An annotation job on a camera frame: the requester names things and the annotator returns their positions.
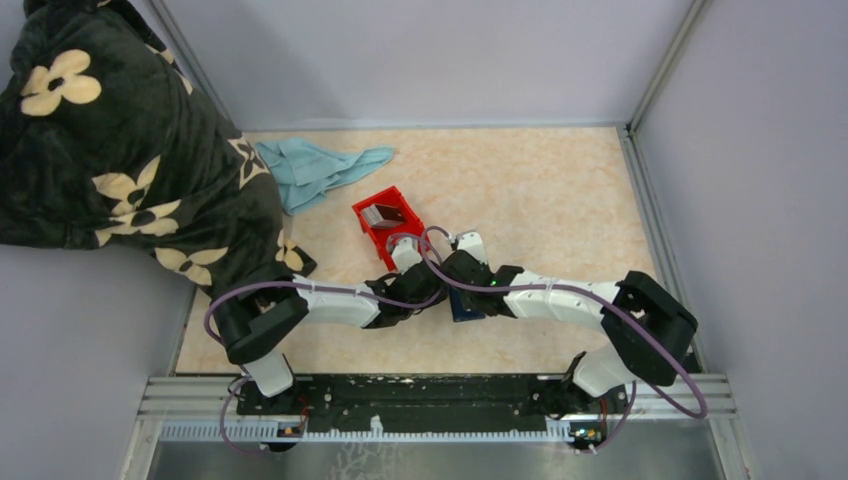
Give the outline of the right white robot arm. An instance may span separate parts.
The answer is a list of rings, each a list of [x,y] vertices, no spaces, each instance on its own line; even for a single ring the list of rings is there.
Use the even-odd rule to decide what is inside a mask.
[[[699,326],[641,271],[629,271],[618,282],[566,281],[519,266],[492,270],[462,249],[439,269],[465,304],[488,316],[553,319],[606,336],[605,345],[578,355],[566,374],[563,398],[576,412],[590,411],[602,395],[633,381],[672,385]]]

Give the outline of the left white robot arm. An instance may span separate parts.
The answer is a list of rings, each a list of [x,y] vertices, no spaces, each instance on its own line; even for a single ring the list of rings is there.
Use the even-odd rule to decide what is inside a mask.
[[[443,281],[422,262],[358,284],[317,282],[285,267],[269,267],[215,298],[204,322],[216,325],[228,361],[255,384],[263,404],[285,414],[297,406],[300,388],[277,346],[296,327],[388,328],[446,297]]]

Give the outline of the red plastic bin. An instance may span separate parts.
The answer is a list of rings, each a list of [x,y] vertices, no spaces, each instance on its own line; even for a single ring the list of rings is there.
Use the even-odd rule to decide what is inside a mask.
[[[421,235],[424,232],[424,223],[396,186],[353,204],[352,210],[389,271],[396,269],[390,253],[390,237],[400,233]]]

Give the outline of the navy leather card holder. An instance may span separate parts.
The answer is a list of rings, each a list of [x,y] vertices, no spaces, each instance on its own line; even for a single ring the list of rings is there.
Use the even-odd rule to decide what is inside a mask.
[[[479,310],[466,308],[462,303],[461,298],[456,292],[452,291],[449,295],[452,320],[455,323],[468,321],[482,320],[486,318],[486,314]]]

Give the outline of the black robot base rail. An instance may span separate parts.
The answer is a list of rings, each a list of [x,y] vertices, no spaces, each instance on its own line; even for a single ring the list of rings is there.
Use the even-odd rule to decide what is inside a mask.
[[[629,393],[615,387],[593,398],[559,374],[411,375],[314,374],[265,397],[255,382],[233,389],[246,417],[292,416],[281,437],[376,433],[382,437],[480,439],[539,437],[575,442],[605,440],[611,418]]]

